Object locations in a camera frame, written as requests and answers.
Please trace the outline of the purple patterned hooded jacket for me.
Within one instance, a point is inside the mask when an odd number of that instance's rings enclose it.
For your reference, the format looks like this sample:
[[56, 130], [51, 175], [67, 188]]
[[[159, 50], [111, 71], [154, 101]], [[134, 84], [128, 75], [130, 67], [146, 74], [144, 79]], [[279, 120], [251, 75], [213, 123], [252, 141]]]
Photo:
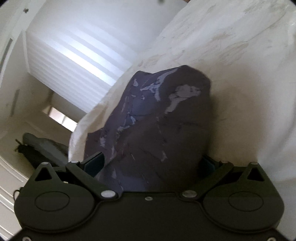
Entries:
[[210, 88], [187, 65], [135, 73], [104, 126], [87, 136], [85, 156], [105, 158], [96, 179], [118, 193], [175, 189], [208, 147]]

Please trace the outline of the white bed comforter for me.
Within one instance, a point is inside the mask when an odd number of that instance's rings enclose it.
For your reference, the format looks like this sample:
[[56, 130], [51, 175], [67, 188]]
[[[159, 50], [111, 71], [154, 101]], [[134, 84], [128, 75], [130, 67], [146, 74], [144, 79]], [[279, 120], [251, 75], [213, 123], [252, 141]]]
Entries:
[[212, 82], [216, 160], [256, 160], [278, 183], [295, 183], [295, 4], [292, 1], [190, 1], [117, 80], [70, 138], [81, 160], [137, 71], [188, 65]]

